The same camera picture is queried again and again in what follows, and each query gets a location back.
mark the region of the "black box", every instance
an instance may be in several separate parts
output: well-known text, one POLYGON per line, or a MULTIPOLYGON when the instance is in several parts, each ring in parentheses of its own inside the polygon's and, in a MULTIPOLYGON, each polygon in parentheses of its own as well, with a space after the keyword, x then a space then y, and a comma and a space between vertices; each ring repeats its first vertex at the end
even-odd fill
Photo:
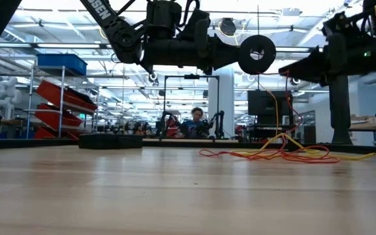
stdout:
POLYGON ((121 134, 81 134, 78 145, 82 149, 129 149, 143 147, 143 136, 121 134))

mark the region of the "tangled cable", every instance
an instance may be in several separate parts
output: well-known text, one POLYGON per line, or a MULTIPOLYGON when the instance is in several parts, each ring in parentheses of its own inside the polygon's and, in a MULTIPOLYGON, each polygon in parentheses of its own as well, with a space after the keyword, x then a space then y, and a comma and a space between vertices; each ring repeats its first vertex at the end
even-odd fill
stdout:
POLYGON ((214 153, 208 149, 200 150, 200 154, 205 157, 219 157, 220 155, 229 154, 234 157, 243 157, 250 161, 254 160, 272 160, 275 158, 283 158, 287 161, 293 162, 300 162, 300 163, 338 163, 340 160, 362 160, 368 157, 376 156, 376 153, 369 153, 362 156, 351 157, 345 155, 336 155, 330 154, 330 150, 325 146, 308 146, 303 147, 293 138, 285 133, 278 134, 277 136, 273 137, 269 140, 265 145, 263 145, 260 149, 254 150, 232 150, 232 151, 220 151, 218 153, 214 153), (279 149, 266 149, 268 144, 275 141, 278 138, 282 138, 282 146, 279 149), (287 143, 287 139, 297 145, 299 147, 298 150, 293 152, 286 152, 285 145, 287 143))

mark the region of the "red cable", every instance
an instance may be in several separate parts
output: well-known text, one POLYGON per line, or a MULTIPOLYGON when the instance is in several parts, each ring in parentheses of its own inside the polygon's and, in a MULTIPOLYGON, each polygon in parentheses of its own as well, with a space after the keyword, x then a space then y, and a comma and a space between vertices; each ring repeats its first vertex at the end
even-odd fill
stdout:
MULTIPOLYGON (((286 133, 291 133, 292 131, 295 131, 303 122, 303 117, 292 107, 290 97, 288 96, 288 78, 289 78, 289 71, 282 72, 282 73, 268 73, 265 75, 278 75, 278 74, 286 74, 286 82, 285 82, 285 96, 287 98, 287 104, 289 108, 297 115, 300 117, 300 122, 298 125, 295 125, 294 128, 291 130, 288 130, 286 133)), ((310 163, 310 164, 332 164, 332 163, 338 163, 340 162, 340 159, 337 157, 329 157, 328 155, 330 154, 330 150, 325 147, 325 146, 308 146, 305 148, 300 148, 296 151, 287 153, 284 148, 287 143, 287 139, 285 136, 282 136, 282 142, 283 145, 279 149, 263 149, 261 151, 258 151, 252 155, 244 155, 236 152, 230 152, 230 151, 220 151, 218 153, 214 153, 208 149, 202 149, 200 150, 199 154, 205 157, 219 157, 220 155, 223 154, 229 154, 231 156, 235 157, 243 157, 246 159, 249 159, 250 161, 253 160, 272 160, 277 157, 282 157, 286 161, 293 161, 293 162, 299 162, 299 163, 310 163), (305 155, 299 155, 298 153, 305 150, 305 149, 321 149, 325 151, 325 154, 320 156, 320 157, 307 157, 305 155), (270 155, 261 155, 262 153, 269 152, 269 151, 274 151, 275 153, 270 154, 270 155)))

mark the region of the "white pillar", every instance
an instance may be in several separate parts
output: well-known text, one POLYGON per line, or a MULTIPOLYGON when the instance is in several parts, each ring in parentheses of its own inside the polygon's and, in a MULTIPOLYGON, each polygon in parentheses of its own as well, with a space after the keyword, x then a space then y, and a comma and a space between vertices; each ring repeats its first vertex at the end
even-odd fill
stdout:
MULTIPOLYGON (((212 118, 216 112, 225 112, 223 128, 226 131, 225 137, 234 136, 234 73, 233 68, 227 66, 213 72, 213 75, 220 76, 220 99, 219 110, 217 110, 217 80, 208 78, 208 117, 212 118)), ((215 136, 214 129, 210 135, 215 136)))

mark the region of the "metal shelving rack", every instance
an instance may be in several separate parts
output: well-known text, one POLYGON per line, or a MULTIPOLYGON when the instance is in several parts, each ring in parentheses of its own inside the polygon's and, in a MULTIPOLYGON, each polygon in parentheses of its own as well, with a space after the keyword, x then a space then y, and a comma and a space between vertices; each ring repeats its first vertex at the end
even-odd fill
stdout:
MULTIPOLYGON (((63 106, 64 106, 64 104, 67 105, 67 106, 70 106, 70 107, 74 107, 77 110, 77 112, 79 112, 79 110, 82 110, 82 111, 85 111, 85 112, 93 112, 93 110, 90 110, 90 109, 87 109, 87 108, 83 108, 83 107, 80 107, 80 106, 77 106, 77 105, 74 105, 74 104, 71 104, 71 103, 63 101, 64 90, 65 90, 66 72, 68 72, 69 74, 74 74, 72 71, 70 71, 65 66, 62 66, 62 67, 37 67, 39 69, 52 69, 52 70, 57 70, 58 69, 58 70, 61 70, 61 97, 60 97, 59 111, 57 111, 57 110, 31 109, 31 99, 33 97, 33 80, 34 80, 35 68, 36 68, 36 66, 33 66, 33 68, 31 69, 31 75, 30 75, 29 108, 27 110, 23 110, 24 112, 27 112, 27 139, 29 138, 29 132, 30 132, 31 114, 35 113, 35 112, 55 112, 55 113, 59 114, 59 129, 58 130, 54 130, 54 131, 58 132, 58 136, 57 136, 58 138, 61 138, 61 133, 62 133, 61 131, 62 131, 62 129, 84 130, 83 128, 80 128, 80 127, 70 127, 70 126, 62 125, 63 106)), ((96 105, 98 106, 98 104, 99 104, 99 87, 97 87, 97 101, 96 101, 96 105)), ((95 116, 96 116, 95 126, 97 126, 98 125, 98 109, 95 112, 95 116)))

